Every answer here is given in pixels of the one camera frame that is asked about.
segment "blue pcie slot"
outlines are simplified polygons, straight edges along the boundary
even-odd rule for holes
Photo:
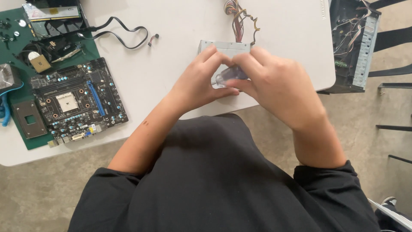
[[[93,95],[94,101],[96,102],[97,108],[99,109],[99,113],[101,116],[105,116],[106,113],[104,112],[103,106],[100,103],[100,99],[99,99],[99,95],[97,95],[96,90],[93,87],[93,84],[91,83],[91,81],[86,81],[87,86],[89,87],[91,94]]]

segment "concrete floor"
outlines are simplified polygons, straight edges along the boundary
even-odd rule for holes
[[[409,27],[412,1],[381,9],[380,31]],[[408,65],[412,43],[374,54],[372,71]],[[375,124],[410,125],[412,90],[383,89],[381,82],[412,82],[412,75],[369,78],[366,93],[321,95],[343,148],[359,174],[366,196],[380,203],[398,198],[397,208],[412,216],[412,133],[377,130]],[[237,114],[250,128],[261,152],[290,175],[298,164],[291,131],[262,107]],[[124,141],[16,167],[0,166],[0,231],[60,232],[68,224],[86,181],[105,167]]]

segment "motherboard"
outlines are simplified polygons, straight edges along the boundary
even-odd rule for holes
[[[128,117],[103,57],[30,80],[50,147],[82,140]]]

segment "blue coiled cable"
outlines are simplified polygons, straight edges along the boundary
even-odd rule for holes
[[[0,118],[4,118],[2,123],[2,126],[7,126],[7,124],[9,124],[10,121],[10,107],[9,104],[7,103],[7,93],[13,90],[18,90],[19,88],[23,87],[24,83],[21,83],[21,86],[12,90],[8,90],[2,94],[0,94],[2,103],[0,105]]]

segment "sneaker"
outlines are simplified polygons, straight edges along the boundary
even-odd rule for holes
[[[382,201],[381,206],[383,206],[383,205],[393,205],[393,206],[395,206],[396,201],[397,200],[396,200],[395,197],[389,196],[389,197],[385,198],[384,201]]]

